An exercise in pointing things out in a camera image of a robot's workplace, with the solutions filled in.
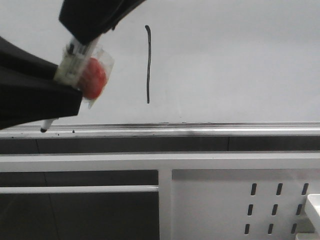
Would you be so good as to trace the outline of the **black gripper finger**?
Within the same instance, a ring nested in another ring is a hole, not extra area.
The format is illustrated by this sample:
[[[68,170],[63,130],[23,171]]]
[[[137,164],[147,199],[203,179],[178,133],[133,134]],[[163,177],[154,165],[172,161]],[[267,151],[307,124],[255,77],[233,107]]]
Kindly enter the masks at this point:
[[[54,81],[58,66],[0,39],[0,128],[76,116],[83,94]]]
[[[144,0],[65,0],[58,20],[82,45],[114,30]]]

